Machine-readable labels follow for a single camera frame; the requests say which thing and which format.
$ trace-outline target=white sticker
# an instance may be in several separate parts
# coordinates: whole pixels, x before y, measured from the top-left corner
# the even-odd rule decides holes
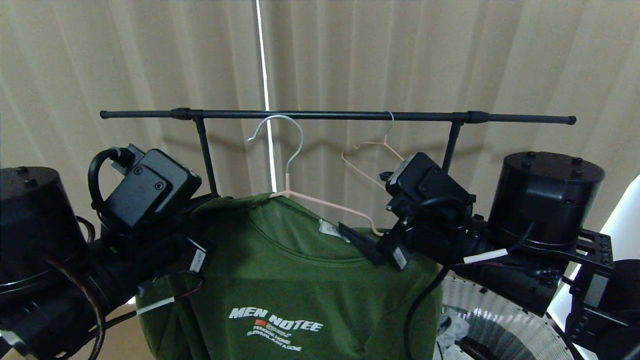
[[[196,249],[196,254],[193,256],[193,260],[191,262],[191,266],[189,270],[199,272],[202,267],[202,263],[204,263],[204,257],[206,253],[200,249]]]
[[[344,241],[350,243],[351,241],[349,241],[347,238],[345,238],[342,234],[340,234],[340,231],[338,231],[338,228],[331,224],[330,222],[326,222],[322,219],[320,219],[320,230],[321,233],[323,234],[327,234],[327,235],[331,235],[331,236],[335,236],[338,237],[340,239],[343,239]]]
[[[398,263],[398,266],[400,266],[401,269],[404,269],[404,267],[406,266],[406,259],[404,258],[404,254],[399,247],[397,247],[396,251],[394,251],[394,259],[396,259],[396,263]]]

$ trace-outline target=hanger hook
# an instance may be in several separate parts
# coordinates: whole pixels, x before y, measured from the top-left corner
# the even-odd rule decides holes
[[[387,141],[387,135],[389,135],[389,131],[391,131],[393,126],[396,124],[396,118],[394,117],[394,114],[391,111],[387,111],[387,112],[389,113],[389,115],[391,115],[391,126],[389,126],[389,128],[385,132],[385,142]]]
[[[305,134],[302,132],[302,127],[300,127],[300,124],[297,123],[294,119],[288,117],[287,115],[271,115],[268,116],[264,119],[262,119],[262,121],[260,121],[260,124],[258,124],[258,127],[255,128],[255,132],[253,133],[253,136],[250,137],[249,139],[247,139],[247,142],[251,142],[253,139],[255,139],[255,137],[258,135],[258,132],[260,131],[260,129],[262,128],[262,125],[271,120],[271,119],[284,119],[284,120],[289,120],[292,123],[294,123],[296,125],[296,127],[298,127],[298,131],[300,132],[300,146],[298,146],[298,150],[296,150],[296,152],[289,158],[289,161],[287,161],[287,167],[286,167],[286,171],[287,174],[289,173],[289,166],[291,165],[291,162],[293,161],[293,159],[296,158],[296,156],[298,156],[298,154],[300,153],[300,151],[302,151],[302,145],[305,144]]]

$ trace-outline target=clothes hanger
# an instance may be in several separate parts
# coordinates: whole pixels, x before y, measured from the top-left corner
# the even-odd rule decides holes
[[[401,161],[404,161],[404,158],[402,156],[400,156],[400,154],[397,153],[397,151],[393,150],[393,148],[391,146],[389,146],[389,144],[387,144],[387,136],[389,135],[389,131],[391,131],[391,129],[393,128],[394,124],[396,123],[396,119],[394,118],[394,114],[391,111],[387,111],[389,113],[389,115],[391,115],[391,126],[389,126],[389,128],[387,129],[387,131],[385,132],[385,137],[384,140],[382,142],[361,142],[358,145],[355,145],[353,148],[358,150],[361,146],[363,145],[382,145],[383,147],[391,150],[391,152],[394,153],[394,155],[396,155]],[[372,178],[371,176],[368,176],[367,174],[365,174],[362,170],[360,170],[359,168],[356,168],[352,163],[350,163],[345,157],[344,157],[344,150],[342,151],[342,153],[340,154],[340,157],[342,158],[342,160],[349,165],[350,167],[352,167],[354,170],[356,170],[357,172],[361,173],[362,175],[364,175],[367,179],[373,181],[374,184],[378,185],[379,187],[382,188],[382,190],[385,190],[385,187],[383,185],[381,185],[378,181],[376,181],[374,178]]]
[[[284,197],[288,198],[290,196],[295,196],[295,197],[299,197],[301,199],[309,200],[311,202],[316,202],[318,204],[329,206],[330,208],[340,209],[340,210],[346,211],[348,213],[356,214],[356,215],[358,215],[360,217],[363,217],[363,218],[365,218],[365,219],[367,219],[369,221],[369,225],[371,225],[371,232],[373,232],[376,236],[383,236],[384,234],[377,230],[376,225],[373,222],[373,219],[369,215],[367,215],[365,213],[361,213],[361,212],[353,210],[353,209],[345,208],[344,206],[340,206],[340,205],[334,204],[332,202],[327,202],[327,201],[324,201],[324,200],[321,200],[321,199],[316,199],[315,197],[304,195],[302,193],[291,191],[290,181],[289,181],[289,169],[291,167],[291,162],[300,153],[300,151],[302,150],[302,146],[305,143],[305,135],[304,135],[304,133],[302,131],[302,127],[300,127],[300,125],[294,119],[292,119],[292,118],[290,118],[290,117],[288,117],[286,115],[271,115],[269,117],[266,117],[266,118],[262,119],[260,124],[258,124],[258,127],[255,129],[255,132],[253,133],[253,136],[250,137],[249,139],[247,139],[247,142],[251,142],[253,139],[255,139],[255,137],[258,135],[258,132],[260,131],[260,129],[262,129],[262,125],[265,122],[267,122],[267,121],[269,121],[271,119],[284,119],[284,120],[291,121],[293,124],[295,124],[296,127],[298,128],[298,131],[300,132],[300,146],[298,146],[298,150],[296,150],[296,152],[289,158],[289,161],[287,161],[287,166],[285,168],[285,174],[284,174],[285,190],[283,192],[272,193],[269,196],[269,198],[278,197],[278,196],[284,196]]]

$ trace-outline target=curtain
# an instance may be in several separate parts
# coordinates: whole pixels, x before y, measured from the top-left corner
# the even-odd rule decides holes
[[[467,124],[451,175],[487,215],[503,158],[550,151],[607,172],[586,227],[599,230],[640,169],[640,4],[550,1],[262,1],[274,110],[467,111],[575,115],[576,125]],[[301,120],[291,187],[395,220],[373,178],[399,159],[381,147],[389,122]],[[388,143],[441,163],[448,124],[398,122]],[[298,145],[275,125],[276,173]],[[331,220],[362,219],[300,200]]]
[[[60,172],[78,215],[94,224],[86,171],[112,146],[159,148],[203,178],[192,122],[109,119],[100,110],[264,108],[255,3],[245,1],[3,1],[1,163]],[[258,120],[206,120],[218,190],[270,189]],[[122,176],[102,169],[102,192]]]

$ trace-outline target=bolt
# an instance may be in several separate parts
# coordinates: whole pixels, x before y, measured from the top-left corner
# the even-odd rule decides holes
[[[29,179],[26,179],[22,183],[24,184],[24,186],[32,188],[32,187],[34,187],[34,186],[36,186],[38,184],[38,181],[36,179],[34,179],[33,177],[30,177]]]

